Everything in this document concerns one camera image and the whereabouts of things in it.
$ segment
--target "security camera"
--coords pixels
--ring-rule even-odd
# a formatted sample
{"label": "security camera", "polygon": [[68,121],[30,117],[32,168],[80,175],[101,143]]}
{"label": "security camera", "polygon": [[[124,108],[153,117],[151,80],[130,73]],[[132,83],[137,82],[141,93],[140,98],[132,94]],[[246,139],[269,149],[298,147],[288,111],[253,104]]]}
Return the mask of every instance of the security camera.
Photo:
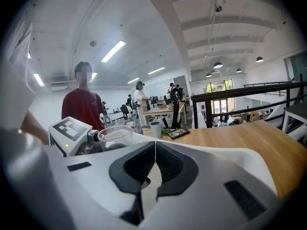
{"label": "security camera", "polygon": [[216,7],[215,11],[216,12],[221,12],[222,11],[222,7],[221,6]]}

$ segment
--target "clear plastic cup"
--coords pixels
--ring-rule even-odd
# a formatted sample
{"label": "clear plastic cup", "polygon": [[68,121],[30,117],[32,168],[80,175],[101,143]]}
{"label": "clear plastic cup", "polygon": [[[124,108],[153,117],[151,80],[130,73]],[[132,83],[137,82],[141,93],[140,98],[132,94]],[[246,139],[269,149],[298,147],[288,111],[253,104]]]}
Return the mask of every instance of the clear plastic cup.
{"label": "clear plastic cup", "polygon": [[132,129],[127,125],[112,126],[98,133],[102,151],[120,149],[134,144]]}

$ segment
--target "water bottle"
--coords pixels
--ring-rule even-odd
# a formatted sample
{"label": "water bottle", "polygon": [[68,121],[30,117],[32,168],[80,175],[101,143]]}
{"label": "water bottle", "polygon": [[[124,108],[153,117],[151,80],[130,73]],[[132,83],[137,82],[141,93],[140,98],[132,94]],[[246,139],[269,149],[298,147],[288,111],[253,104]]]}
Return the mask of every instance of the water bottle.
{"label": "water bottle", "polygon": [[129,126],[132,129],[132,131],[134,132],[134,121],[133,121],[133,118],[132,118],[130,113],[127,114],[126,125]]}
{"label": "water bottle", "polygon": [[133,118],[134,132],[140,135],[144,135],[140,121],[136,118],[136,113],[133,113],[131,116]]}

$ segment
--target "black railing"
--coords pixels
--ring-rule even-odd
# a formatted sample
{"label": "black railing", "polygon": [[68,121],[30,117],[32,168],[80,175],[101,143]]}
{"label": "black railing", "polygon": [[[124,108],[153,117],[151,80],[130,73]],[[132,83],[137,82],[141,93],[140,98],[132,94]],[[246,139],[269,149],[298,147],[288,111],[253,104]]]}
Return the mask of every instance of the black railing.
{"label": "black railing", "polygon": [[[207,119],[207,128],[212,127],[212,117],[215,116],[221,116],[221,115],[233,115],[233,114],[239,114],[239,113],[246,113],[251,111],[256,111],[263,108],[268,108],[272,106],[277,106],[280,104],[286,103],[286,106],[290,105],[291,101],[295,101],[297,99],[303,99],[303,97],[307,96],[300,95],[296,98],[290,99],[290,89],[295,88],[303,88],[304,86],[307,86],[306,82],[290,82],[290,83],[278,83],[273,85],[263,85],[263,86],[255,86],[255,87],[247,87],[247,88],[240,88],[240,89],[234,89],[234,90],[226,90],[226,91],[218,91],[213,93],[206,93],[206,94],[198,94],[191,97],[191,100],[193,101],[193,112],[194,112],[194,126],[195,128],[198,128],[198,117],[197,117],[197,105],[198,102],[205,102],[205,108],[206,108],[206,119]],[[286,90],[286,100],[282,102],[276,102],[269,105],[263,105],[258,107],[252,107],[249,109],[242,109],[237,111],[231,111],[227,113],[218,113],[218,114],[212,114],[211,109],[211,101],[214,100],[221,100],[221,99],[227,99],[227,98],[233,98],[233,97],[239,97],[239,96],[245,96],[245,95],[251,95],[251,94],[260,94],[260,93],[267,93],[267,92],[275,92],[280,90]]]}
{"label": "black railing", "polygon": [[[281,81],[281,82],[261,82],[261,83],[252,83],[252,84],[244,84],[244,88],[248,87],[256,87],[256,86],[265,86],[265,85],[272,85],[272,84],[283,84],[283,83],[292,83],[291,81]],[[284,96],[286,92],[281,92],[281,91],[272,91],[275,93],[264,93],[266,94],[273,94],[273,95],[279,95],[279,96]]]}

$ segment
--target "white ceiling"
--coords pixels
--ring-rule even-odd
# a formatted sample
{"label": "white ceiling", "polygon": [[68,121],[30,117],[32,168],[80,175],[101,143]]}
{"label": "white ceiling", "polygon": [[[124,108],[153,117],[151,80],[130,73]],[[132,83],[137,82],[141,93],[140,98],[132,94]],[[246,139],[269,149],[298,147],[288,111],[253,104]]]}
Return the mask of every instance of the white ceiling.
{"label": "white ceiling", "polygon": [[[216,61],[224,64],[220,71],[226,75],[239,67],[244,71],[254,47],[282,26],[285,13],[278,0],[223,1],[216,1],[223,10],[214,13],[215,0],[169,0],[185,41],[180,47],[152,0],[31,0],[29,85],[37,86],[34,72],[44,83],[74,81],[80,61],[90,62],[98,72],[92,83],[96,86],[129,86],[136,77],[146,81],[148,72],[160,67],[165,70],[153,77],[189,68],[192,76],[208,73]],[[107,63],[100,62],[119,40],[126,45]]]}

